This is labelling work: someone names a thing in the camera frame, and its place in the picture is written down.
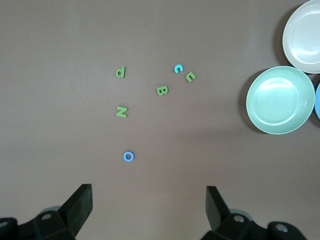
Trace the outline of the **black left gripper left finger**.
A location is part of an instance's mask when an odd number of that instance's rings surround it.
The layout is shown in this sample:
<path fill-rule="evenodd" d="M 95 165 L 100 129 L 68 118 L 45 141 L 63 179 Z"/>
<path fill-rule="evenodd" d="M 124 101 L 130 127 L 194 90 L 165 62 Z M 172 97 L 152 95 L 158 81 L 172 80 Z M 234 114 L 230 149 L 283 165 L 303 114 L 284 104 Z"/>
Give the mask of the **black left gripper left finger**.
<path fill-rule="evenodd" d="M 74 240 L 93 210 L 91 184 L 82 184 L 58 209 L 32 220 L 36 240 Z"/>

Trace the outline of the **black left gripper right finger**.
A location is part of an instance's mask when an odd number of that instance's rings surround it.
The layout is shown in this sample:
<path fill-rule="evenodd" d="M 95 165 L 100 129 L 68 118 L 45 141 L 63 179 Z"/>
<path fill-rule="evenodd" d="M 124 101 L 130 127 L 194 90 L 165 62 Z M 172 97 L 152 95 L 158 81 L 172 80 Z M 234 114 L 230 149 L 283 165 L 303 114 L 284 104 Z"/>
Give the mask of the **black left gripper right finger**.
<path fill-rule="evenodd" d="M 246 240 L 251 221 L 240 213 L 231 213 L 217 187 L 206 187 L 205 212 L 211 227 L 203 240 Z"/>

